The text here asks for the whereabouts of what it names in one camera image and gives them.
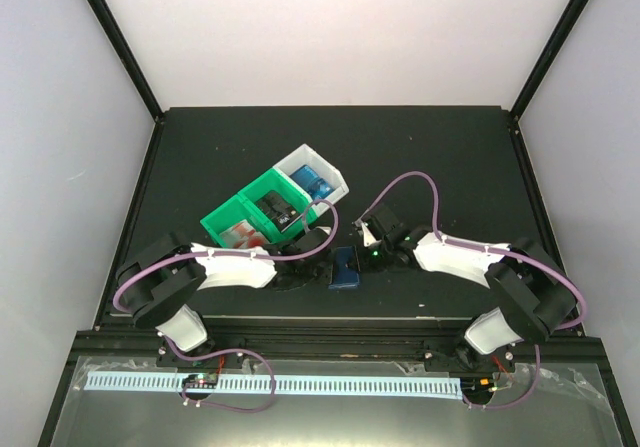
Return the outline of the blue card holder wallet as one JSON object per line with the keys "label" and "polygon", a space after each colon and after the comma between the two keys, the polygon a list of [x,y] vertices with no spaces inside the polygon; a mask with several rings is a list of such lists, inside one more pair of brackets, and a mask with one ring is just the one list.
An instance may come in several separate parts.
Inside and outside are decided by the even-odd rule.
{"label": "blue card holder wallet", "polygon": [[356,248],[339,247],[332,259],[330,290],[354,290],[360,286],[360,266]]}

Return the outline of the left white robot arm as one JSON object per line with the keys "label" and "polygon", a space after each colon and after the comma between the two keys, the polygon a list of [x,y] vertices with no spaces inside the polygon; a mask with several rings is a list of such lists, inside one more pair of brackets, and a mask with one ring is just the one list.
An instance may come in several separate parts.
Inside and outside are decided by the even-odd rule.
{"label": "left white robot arm", "polygon": [[113,306],[131,315],[136,328],[155,329],[191,365],[202,366],[213,358],[215,343],[201,315],[188,305],[196,292],[305,283],[326,258],[334,236],[333,229],[315,227],[292,241],[229,249],[169,233],[119,268]]}

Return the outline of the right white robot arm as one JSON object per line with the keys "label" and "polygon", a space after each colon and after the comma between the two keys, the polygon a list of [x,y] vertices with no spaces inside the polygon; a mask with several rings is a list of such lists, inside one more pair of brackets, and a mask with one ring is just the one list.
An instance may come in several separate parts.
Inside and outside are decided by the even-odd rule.
{"label": "right white robot arm", "polygon": [[496,307],[477,316],[454,346],[457,363],[467,370],[479,369],[509,344],[546,342],[578,304],[560,267],[533,240],[486,244],[437,234],[428,226],[409,229],[383,204],[355,226],[373,259],[448,274],[489,290]]}

